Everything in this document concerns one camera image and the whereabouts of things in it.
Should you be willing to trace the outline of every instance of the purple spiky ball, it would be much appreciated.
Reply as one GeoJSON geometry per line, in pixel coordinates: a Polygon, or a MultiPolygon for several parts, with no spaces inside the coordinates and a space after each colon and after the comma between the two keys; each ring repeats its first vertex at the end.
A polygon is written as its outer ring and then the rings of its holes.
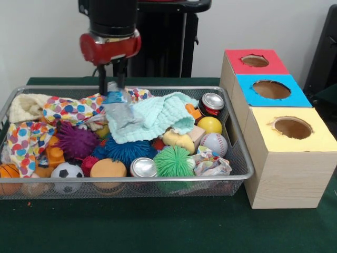
{"type": "Polygon", "coordinates": [[[68,122],[63,122],[56,137],[56,147],[63,150],[65,159],[84,159],[91,155],[99,145],[98,136],[90,130],[80,129],[68,122]]]}

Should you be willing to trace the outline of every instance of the plastic water bottle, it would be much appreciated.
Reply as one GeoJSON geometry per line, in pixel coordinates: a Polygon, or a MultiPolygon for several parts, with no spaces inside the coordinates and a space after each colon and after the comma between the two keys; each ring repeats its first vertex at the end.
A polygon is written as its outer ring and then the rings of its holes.
{"type": "Polygon", "coordinates": [[[144,121],[135,117],[131,103],[131,96],[125,89],[118,88],[116,82],[108,83],[107,97],[103,106],[106,114],[114,119],[117,131],[122,130],[127,125],[137,125],[144,121]]]}

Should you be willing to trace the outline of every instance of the metal basket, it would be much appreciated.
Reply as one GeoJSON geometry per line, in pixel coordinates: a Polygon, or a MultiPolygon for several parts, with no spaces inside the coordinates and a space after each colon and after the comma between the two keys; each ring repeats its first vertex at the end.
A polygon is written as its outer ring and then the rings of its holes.
{"type": "MultiPolygon", "coordinates": [[[[70,199],[175,196],[232,196],[243,180],[254,173],[254,166],[243,139],[227,92],[210,86],[143,86],[155,96],[180,91],[200,99],[206,92],[220,95],[225,101],[219,120],[226,126],[223,136],[229,143],[226,159],[233,171],[230,176],[176,178],[13,178],[0,179],[2,199],[70,199]]],[[[9,106],[21,93],[46,94],[81,99],[98,91],[96,86],[24,86],[12,92],[0,112],[1,148],[9,127],[9,106]]]]}

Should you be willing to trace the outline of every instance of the mint green washcloth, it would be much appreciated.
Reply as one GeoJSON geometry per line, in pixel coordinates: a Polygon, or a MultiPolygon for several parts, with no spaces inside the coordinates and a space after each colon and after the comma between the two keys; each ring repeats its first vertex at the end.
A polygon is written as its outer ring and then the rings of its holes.
{"type": "Polygon", "coordinates": [[[174,92],[138,102],[132,105],[132,110],[135,116],[143,118],[144,122],[141,125],[129,124],[118,131],[115,120],[108,114],[106,118],[109,121],[111,135],[118,144],[153,140],[170,127],[180,134],[192,131],[195,121],[187,112],[186,104],[196,107],[198,101],[181,92],[174,92]]]}

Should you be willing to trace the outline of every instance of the white wall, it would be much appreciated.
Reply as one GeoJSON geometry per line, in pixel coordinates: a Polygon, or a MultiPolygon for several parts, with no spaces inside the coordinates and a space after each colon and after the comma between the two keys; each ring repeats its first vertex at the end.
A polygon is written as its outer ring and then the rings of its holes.
{"type": "MultiPolygon", "coordinates": [[[[334,0],[213,0],[201,13],[193,76],[219,77],[225,48],[274,48],[304,84],[334,0]]],[[[85,76],[79,36],[88,19],[77,0],[1,0],[0,106],[31,76],[85,76]]]]}
{"type": "Polygon", "coordinates": [[[213,0],[199,14],[194,77],[218,77],[224,49],[272,48],[300,86],[335,0],[213,0]]]}

